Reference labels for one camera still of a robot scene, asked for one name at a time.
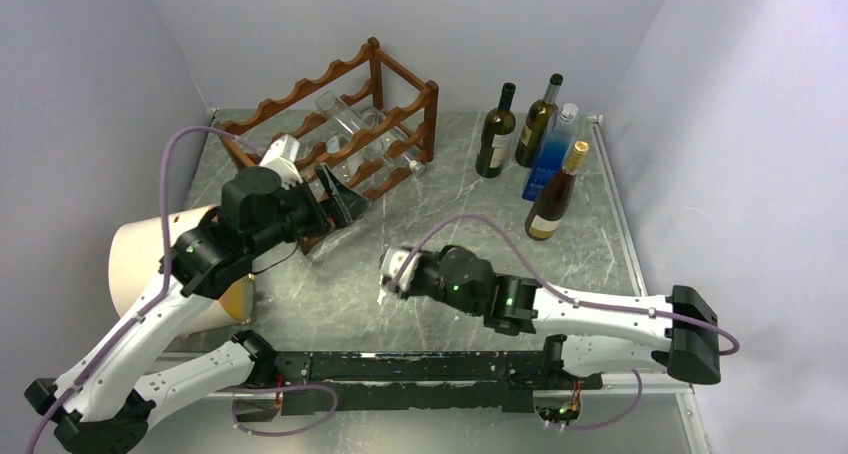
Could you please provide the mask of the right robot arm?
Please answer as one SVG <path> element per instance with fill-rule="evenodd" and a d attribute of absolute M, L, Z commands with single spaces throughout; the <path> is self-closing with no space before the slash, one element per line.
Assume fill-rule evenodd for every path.
<path fill-rule="evenodd" d="M 387 249 L 380 258 L 384 291 L 429 297 L 503 335 L 554 337 L 539 365 L 550 387 L 610 371 L 664 370 L 689 384 L 721 380 L 718 316 L 698 291 L 676 285 L 667 296 L 628 297 L 545 287 L 496 272 L 459 246 L 415 253 Z"/>

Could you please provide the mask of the dark bottle cream label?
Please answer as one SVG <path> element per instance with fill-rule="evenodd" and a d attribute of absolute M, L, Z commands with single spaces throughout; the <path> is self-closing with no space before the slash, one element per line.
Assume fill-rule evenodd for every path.
<path fill-rule="evenodd" d="M 495 178 L 503 169 L 510 136 L 516 126 L 511 110 L 515 91 L 514 83 L 504 83 L 498 105 L 485 116 L 475 161 L 475 170 L 483 178 Z"/>

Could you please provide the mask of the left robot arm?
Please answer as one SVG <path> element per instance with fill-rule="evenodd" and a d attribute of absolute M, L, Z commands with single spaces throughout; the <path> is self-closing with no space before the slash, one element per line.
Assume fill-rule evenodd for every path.
<path fill-rule="evenodd" d="M 259 334 L 237 333 L 214 351 L 149 374 L 181 328 L 245 278 L 255 259 L 282 243 L 352 225 L 368 200 L 325 165 L 316 197 L 299 175 L 254 166 L 222 188 L 194 228 L 167 238 L 159 271 L 108 335 L 55 379 L 35 380 L 26 399 L 70 453 L 127 453 L 172 413 L 230 387 L 278 383 L 276 350 Z"/>

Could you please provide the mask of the green wine bottle silver cap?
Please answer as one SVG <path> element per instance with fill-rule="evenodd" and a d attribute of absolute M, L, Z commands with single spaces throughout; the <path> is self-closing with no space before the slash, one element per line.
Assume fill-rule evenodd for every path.
<path fill-rule="evenodd" d="M 544 95 L 534 101 L 528 110 L 514 153 L 516 163 L 522 167 L 532 166 L 548 120 L 557 109 L 556 99 L 563 80 L 561 73 L 552 74 Z"/>

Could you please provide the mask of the blue labelled clear bottle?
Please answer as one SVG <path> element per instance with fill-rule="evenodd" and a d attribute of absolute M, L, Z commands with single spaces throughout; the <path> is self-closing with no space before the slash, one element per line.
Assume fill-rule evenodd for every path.
<path fill-rule="evenodd" d="M 548 120 L 527 176 L 521 197 L 534 201 L 563 165 L 579 136 L 581 124 L 576 104 L 565 103 Z"/>

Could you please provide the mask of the dark bottle gold foil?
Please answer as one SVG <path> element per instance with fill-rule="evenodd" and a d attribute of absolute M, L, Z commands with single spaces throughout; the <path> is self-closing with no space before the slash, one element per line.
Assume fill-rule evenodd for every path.
<path fill-rule="evenodd" d="M 576 141 L 565 156 L 562 168 L 544 186 L 536 197 L 525 220 L 525 232 L 533 240 L 549 239 L 557 230 L 568 206 L 590 145 Z"/>

